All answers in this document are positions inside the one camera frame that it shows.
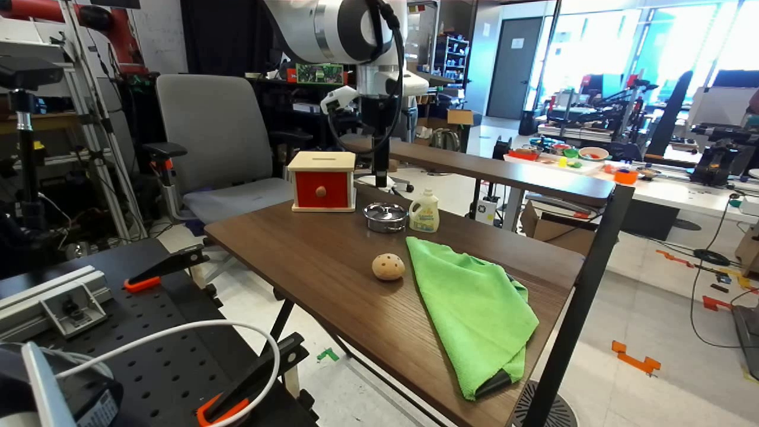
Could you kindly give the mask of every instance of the metal frame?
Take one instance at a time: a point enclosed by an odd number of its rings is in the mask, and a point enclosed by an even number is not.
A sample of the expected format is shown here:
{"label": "metal frame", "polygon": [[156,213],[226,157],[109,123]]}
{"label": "metal frame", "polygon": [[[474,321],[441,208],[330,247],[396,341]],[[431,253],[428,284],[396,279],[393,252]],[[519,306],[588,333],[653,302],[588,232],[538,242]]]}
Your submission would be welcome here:
{"label": "metal frame", "polygon": [[[85,132],[87,149],[96,153],[92,164],[96,164],[105,200],[109,203],[109,212],[115,216],[115,225],[117,225],[119,238],[123,242],[144,240],[148,229],[144,229],[144,222],[143,222],[143,212],[141,212],[132,182],[129,178],[129,169],[123,164],[123,157],[121,157],[121,149],[119,149],[119,138],[115,132],[109,111],[106,111],[106,106],[102,102],[105,99],[102,89],[99,89],[98,78],[96,78],[96,74],[92,74],[92,69],[91,69],[91,63],[85,60],[85,43],[80,37],[80,25],[78,25],[78,18],[73,15],[72,0],[59,0],[59,6],[62,6],[67,28],[73,35],[73,41],[65,41],[67,43],[65,48],[67,48],[67,53],[72,54],[72,62],[73,62],[73,69],[67,69],[67,83],[70,83],[70,93],[72,93],[77,111],[80,115],[87,115],[87,120],[83,120],[80,127]],[[109,176],[109,164],[106,164],[106,159],[102,153],[105,148],[111,151],[111,166],[115,166],[117,180],[121,185],[121,191],[126,197],[126,208],[129,208],[129,216],[131,216],[131,225],[126,222],[126,216],[121,212],[121,201],[115,195],[117,187],[115,187],[115,180]]]}
{"label": "metal frame", "polygon": [[622,221],[627,216],[627,207],[633,200],[633,187],[622,187],[613,191],[606,216],[600,221],[600,228],[594,238],[594,247],[575,279],[575,297],[569,302],[564,322],[560,324],[560,335],[553,344],[553,350],[549,356],[546,369],[540,374],[540,385],[536,389],[536,397],[530,406],[530,412],[524,418],[524,427],[543,427],[550,412],[550,406],[560,392],[563,378],[566,372],[566,366],[571,360],[576,338],[583,330],[583,322],[588,318],[588,311],[594,306],[598,284],[603,272],[607,270],[607,260],[613,257],[613,250],[617,245],[617,235],[622,228]]}

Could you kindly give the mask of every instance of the red box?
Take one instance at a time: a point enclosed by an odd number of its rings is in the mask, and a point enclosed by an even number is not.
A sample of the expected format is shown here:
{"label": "red box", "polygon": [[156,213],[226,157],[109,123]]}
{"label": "red box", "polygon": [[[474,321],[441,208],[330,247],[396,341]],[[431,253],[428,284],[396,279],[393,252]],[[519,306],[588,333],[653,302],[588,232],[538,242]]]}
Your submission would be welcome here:
{"label": "red box", "polygon": [[291,212],[354,212],[354,151],[298,151],[287,171],[294,185]]}

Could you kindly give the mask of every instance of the gray chair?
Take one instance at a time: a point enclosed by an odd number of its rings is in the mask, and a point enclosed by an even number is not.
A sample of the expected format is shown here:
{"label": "gray chair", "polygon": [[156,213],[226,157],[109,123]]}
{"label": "gray chair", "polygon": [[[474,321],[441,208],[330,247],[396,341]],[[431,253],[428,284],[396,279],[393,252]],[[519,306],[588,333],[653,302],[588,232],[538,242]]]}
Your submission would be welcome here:
{"label": "gray chair", "polygon": [[176,221],[215,222],[287,201],[255,88],[244,78],[167,74],[156,81],[168,145],[149,145]]}

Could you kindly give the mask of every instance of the white floor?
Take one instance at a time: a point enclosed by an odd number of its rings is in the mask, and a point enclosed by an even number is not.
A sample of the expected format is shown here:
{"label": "white floor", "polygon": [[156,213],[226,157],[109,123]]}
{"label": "white floor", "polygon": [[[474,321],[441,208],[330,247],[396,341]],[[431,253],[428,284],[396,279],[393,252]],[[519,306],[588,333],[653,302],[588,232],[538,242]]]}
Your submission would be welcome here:
{"label": "white floor", "polygon": [[[487,120],[474,127],[469,153],[492,157],[498,136],[514,138],[514,123]],[[410,178],[418,189],[435,189],[445,212],[467,212],[472,180],[418,169],[402,169],[399,176]],[[186,228],[171,228],[162,242],[180,250],[192,238]],[[270,286],[236,260],[214,284],[227,318],[269,328],[278,315],[281,302]],[[691,306],[685,297],[615,272],[606,276],[560,392],[583,427],[759,424],[759,381],[745,372],[742,354],[703,344],[691,328],[691,308],[703,337],[738,344],[729,312]],[[306,337],[311,356],[302,363],[302,387],[316,397],[321,424],[431,424],[359,363],[345,360],[309,312],[297,308],[285,333]],[[615,338],[636,359],[658,359],[661,369],[647,378],[617,360]]]}

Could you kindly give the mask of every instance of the black cable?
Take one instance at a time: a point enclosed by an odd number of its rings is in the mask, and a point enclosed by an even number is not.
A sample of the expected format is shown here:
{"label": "black cable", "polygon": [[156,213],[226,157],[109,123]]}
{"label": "black cable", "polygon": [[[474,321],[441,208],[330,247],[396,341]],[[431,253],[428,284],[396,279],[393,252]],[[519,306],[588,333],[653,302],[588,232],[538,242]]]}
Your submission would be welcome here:
{"label": "black cable", "polygon": [[725,201],[725,208],[722,208],[722,219],[718,219],[718,225],[706,245],[706,252],[711,250],[711,245],[717,242],[718,232],[722,232],[722,225],[725,222],[725,216],[729,216],[729,208],[730,208],[730,201]]}
{"label": "black cable", "polygon": [[558,240],[563,240],[563,238],[566,238],[566,235],[571,235],[571,232],[576,232],[576,229],[588,229],[588,228],[569,228],[569,229],[564,229],[564,232],[560,232],[560,235],[556,235],[556,238],[550,238],[550,240],[543,240],[543,242],[558,242]]}
{"label": "black cable", "polygon": [[155,232],[151,238],[156,240],[156,238],[162,238],[163,232],[168,232],[171,228],[174,228],[176,222],[174,221],[168,221],[168,225],[167,228],[162,228],[160,232]]}
{"label": "black cable", "polygon": [[703,337],[703,333],[697,333],[697,328],[696,328],[696,286],[697,286],[697,278],[703,276],[703,260],[697,263],[697,268],[696,268],[696,278],[692,278],[692,282],[691,282],[691,330],[692,330],[692,335],[703,341],[703,344],[706,344],[706,347],[717,347],[717,349],[742,349],[741,344],[718,344],[718,341],[710,341],[710,338],[704,338]]}

